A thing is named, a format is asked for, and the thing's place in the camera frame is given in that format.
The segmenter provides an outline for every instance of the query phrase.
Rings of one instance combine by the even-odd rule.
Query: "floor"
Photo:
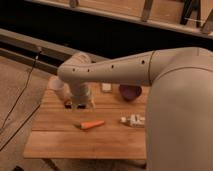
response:
[[[26,84],[31,67],[0,56],[0,128]],[[0,171],[12,171],[16,166],[25,171],[51,171],[41,159],[24,159],[23,151],[33,118],[51,75],[34,69],[29,84],[0,131]],[[10,137],[18,133],[4,146]],[[143,171],[143,161],[122,160],[53,160],[62,171]]]

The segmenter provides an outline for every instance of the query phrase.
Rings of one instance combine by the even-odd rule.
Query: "wooden shelf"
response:
[[[177,0],[154,0],[150,18],[144,22],[142,21],[142,13],[145,0],[79,0],[79,5],[75,8],[70,7],[69,0],[26,0],[35,3],[41,3],[56,7],[61,7],[73,11],[99,15],[103,17],[123,20],[127,22],[137,23],[148,27],[171,30],[184,34],[213,39],[213,32],[210,34],[203,34],[200,28],[191,28],[181,25],[180,18],[182,15],[183,2]],[[207,14],[209,9],[213,6],[211,0],[201,0],[203,10]],[[206,12],[202,12],[201,16],[206,16]]]

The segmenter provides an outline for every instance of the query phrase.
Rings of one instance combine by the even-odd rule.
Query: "small object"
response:
[[[13,171],[24,171],[20,166],[16,166]]]
[[[60,91],[64,88],[64,82],[61,81],[58,77],[50,80],[49,89],[54,91]]]
[[[101,83],[101,91],[104,93],[112,92],[112,84]]]
[[[140,86],[120,85],[119,91],[124,100],[133,101],[141,95],[142,88]]]
[[[87,105],[85,104],[79,104],[77,109],[86,109],[87,108]]]
[[[105,124],[105,121],[90,121],[90,122],[82,122],[79,124],[75,123],[73,125],[79,129],[87,130],[87,129],[94,128],[97,126],[101,126],[103,124]]]
[[[127,117],[121,117],[120,122],[127,126],[143,128],[145,125],[145,118],[138,114],[132,114]]]
[[[64,101],[64,107],[65,107],[66,109],[71,109],[71,108],[72,108],[71,100],[66,100],[66,101]]]

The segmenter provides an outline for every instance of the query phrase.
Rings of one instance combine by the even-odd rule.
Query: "toy carrot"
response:
[[[101,126],[103,124],[105,124],[105,121],[82,122],[80,124],[74,124],[74,125],[79,129],[87,130],[96,126]]]

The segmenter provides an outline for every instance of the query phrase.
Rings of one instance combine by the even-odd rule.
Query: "table leg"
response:
[[[138,167],[138,168],[141,168],[141,169],[146,169],[147,168],[147,163],[146,161],[144,161],[143,164],[140,164],[138,162],[135,162],[134,160],[123,160],[123,162],[129,164],[129,165],[132,165],[132,166],[135,166],[135,167]]]
[[[55,165],[51,159],[42,159],[51,169],[54,171],[60,171],[60,169]]]

